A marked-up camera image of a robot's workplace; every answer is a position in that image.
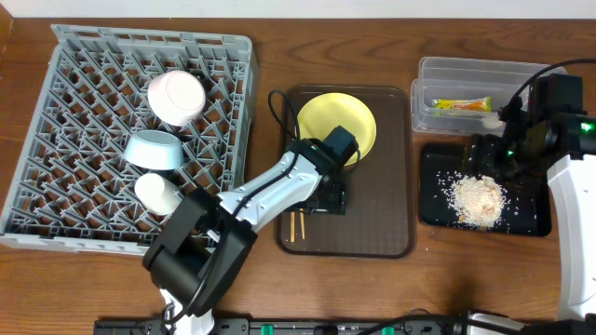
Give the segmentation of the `yellow plate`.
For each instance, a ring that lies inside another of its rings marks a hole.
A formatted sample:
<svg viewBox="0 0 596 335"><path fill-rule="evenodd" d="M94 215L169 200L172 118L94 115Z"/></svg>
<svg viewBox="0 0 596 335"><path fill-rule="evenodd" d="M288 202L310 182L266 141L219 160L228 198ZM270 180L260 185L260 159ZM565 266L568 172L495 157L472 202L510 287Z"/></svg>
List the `yellow plate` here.
<svg viewBox="0 0 596 335"><path fill-rule="evenodd" d="M358 98L345 93L325 93L309 100L298 113L301 139L323 141L333 129L343 127L351 133L359 151L346 165L354 165L372 149L377 127L371 109Z"/></svg>

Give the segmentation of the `pink bowl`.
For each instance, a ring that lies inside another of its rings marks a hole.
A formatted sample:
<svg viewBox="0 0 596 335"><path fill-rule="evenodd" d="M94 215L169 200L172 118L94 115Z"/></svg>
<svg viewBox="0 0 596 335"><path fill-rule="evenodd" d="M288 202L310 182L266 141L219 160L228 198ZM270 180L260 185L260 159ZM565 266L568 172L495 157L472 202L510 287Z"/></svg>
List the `pink bowl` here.
<svg viewBox="0 0 596 335"><path fill-rule="evenodd" d="M163 122L183 127L197 119L207 102L204 87L192 74L180 70L153 78L147 90L150 109Z"/></svg>

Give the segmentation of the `green orange snack wrapper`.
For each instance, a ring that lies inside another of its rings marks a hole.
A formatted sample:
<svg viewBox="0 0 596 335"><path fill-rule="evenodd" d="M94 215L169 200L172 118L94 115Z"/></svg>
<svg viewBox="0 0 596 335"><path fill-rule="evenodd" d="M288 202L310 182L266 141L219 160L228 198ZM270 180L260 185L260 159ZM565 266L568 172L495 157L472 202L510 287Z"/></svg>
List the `green orange snack wrapper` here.
<svg viewBox="0 0 596 335"><path fill-rule="evenodd" d="M433 108L445 110L491 112L492 98L484 97L472 100L435 99L431 101L431 106Z"/></svg>

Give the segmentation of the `white cup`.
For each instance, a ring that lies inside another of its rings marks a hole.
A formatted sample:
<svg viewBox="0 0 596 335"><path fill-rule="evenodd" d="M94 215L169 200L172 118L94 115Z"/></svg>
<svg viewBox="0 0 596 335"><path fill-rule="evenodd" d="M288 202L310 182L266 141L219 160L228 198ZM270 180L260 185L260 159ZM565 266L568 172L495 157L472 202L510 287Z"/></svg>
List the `white cup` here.
<svg viewBox="0 0 596 335"><path fill-rule="evenodd" d="M159 216L171 214L182 202L178 187L156 173L140 176L134 193L150 212Z"/></svg>

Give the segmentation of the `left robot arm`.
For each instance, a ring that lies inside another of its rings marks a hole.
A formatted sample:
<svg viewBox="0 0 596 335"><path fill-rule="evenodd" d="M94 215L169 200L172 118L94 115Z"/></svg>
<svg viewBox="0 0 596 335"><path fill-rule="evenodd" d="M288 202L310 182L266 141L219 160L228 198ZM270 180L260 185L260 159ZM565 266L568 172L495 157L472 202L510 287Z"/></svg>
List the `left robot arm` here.
<svg viewBox="0 0 596 335"><path fill-rule="evenodd" d="M342 170L356 155L353 140L298 140L264 174L232 191L187 195L142 259L166 301L162 331L209 333L211 311L236 280L259 231L282 212L345 214Z"/></svg>

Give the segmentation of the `light blue bowl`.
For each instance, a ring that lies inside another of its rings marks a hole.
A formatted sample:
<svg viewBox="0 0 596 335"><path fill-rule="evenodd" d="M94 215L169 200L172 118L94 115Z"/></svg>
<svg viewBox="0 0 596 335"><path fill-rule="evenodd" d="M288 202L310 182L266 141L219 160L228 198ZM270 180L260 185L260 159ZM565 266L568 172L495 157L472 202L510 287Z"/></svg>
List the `light blue bowl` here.
<svg viewBox="0 0 596 335"><path fill-rule="evenodd" d="M141 168L173 170L183 164L183 144L168 132L140 130L131 135L123 157Z"/></svg>

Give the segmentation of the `wooden chopstick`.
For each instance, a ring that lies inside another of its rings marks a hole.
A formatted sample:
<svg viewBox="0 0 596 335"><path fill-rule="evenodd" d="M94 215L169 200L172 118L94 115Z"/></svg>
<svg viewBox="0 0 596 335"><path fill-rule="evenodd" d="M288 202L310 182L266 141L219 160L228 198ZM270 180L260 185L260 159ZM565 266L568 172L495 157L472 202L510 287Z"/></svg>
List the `wooden chopstick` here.
<svg viewBox="0 0 596 335"><path fill-rule="evenodd" d="M300 215L300 226L301 226L301 237L305 240L305 213L301 210Z"/></svg>
<svg viewBox="0 0 596 335"><path fill-rule="evenodd" d="M294 243L295 242L295 212L291 212L291 216L290 216L291 220L290 220L290 242Z"/></svg>

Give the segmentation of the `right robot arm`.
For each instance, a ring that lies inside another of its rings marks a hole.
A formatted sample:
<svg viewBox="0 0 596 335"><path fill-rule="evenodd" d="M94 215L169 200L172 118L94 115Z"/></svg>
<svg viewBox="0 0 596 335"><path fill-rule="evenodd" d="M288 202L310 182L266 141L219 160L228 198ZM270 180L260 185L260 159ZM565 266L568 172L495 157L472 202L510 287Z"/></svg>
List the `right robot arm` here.
<svg viewBox="0 0 596 335"><path fill-rule="evenodd" d="M498 116L502 135L476 135L465 150L467 174L522 184L546 183L557 215L562 267L558 318L520 334L595 331L595 120L583 108L578 76L543 70Z"/></svg>

